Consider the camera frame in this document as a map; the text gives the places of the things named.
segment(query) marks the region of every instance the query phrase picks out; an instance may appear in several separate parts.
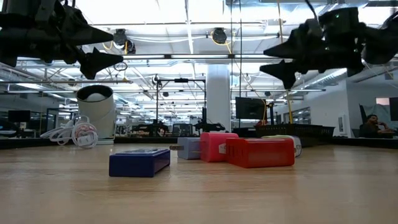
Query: blue block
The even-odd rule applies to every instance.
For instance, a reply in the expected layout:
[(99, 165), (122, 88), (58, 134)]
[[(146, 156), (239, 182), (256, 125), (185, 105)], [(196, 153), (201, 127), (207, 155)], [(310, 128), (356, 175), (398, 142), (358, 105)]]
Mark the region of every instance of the blue block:
[(168, 149), (136, 149), (109, 156), (110, 177), (153, 177), (170, 165)]
[(177, 155), (182, 159), (200, 159), (200, 138), (178, 138), (177, 144), (182, 150)]

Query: wooden table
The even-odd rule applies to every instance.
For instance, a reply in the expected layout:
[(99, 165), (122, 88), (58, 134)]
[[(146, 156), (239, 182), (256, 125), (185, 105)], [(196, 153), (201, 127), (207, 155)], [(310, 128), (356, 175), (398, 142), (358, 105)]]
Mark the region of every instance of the wooden table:
[(1, 223), (398, 223), (397, 150), (306, 148), (268, 169), (173, 153), (154, 178), (108, 177), (109, 153), (134, 147), (153, 145), (0, 151)]

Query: black monitor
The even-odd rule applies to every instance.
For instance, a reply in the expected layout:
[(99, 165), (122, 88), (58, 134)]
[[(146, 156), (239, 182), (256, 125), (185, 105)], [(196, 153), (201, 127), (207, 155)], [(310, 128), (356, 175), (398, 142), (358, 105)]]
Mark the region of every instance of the black monitor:
[(8, 111), (8, 121), (9, 122), (29, 122), (30, 121), (30, 111), (18, 111), (11, 110)]
[(398, 97), (390, 98), (391, 121), (398, 121)]
[(236, 97), (235, 102), (236, 118), (259, 120), (264, 118), (264, 110), (266, 110), (266, 107), (261, 99)]

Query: red container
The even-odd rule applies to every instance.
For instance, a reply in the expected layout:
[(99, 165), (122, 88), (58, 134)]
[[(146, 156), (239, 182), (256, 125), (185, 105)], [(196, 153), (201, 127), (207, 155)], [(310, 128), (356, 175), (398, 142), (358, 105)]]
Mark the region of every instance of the red container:
[(238, 138), (235, 133), (202, 133), (200, 135), (200, 159), (205, 162), (226, 160), (226, 140)]
[(226, 160), (243, 168), (292, 166), (293, 139), (227, 139)]

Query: white column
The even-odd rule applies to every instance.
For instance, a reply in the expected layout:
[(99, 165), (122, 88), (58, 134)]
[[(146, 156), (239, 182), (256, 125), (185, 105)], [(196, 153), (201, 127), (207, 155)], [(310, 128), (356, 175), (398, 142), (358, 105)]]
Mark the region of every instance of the white column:
[(207, 122), (231, 132), (231, 92), (227, 65), (209, 65), (206, 76)]

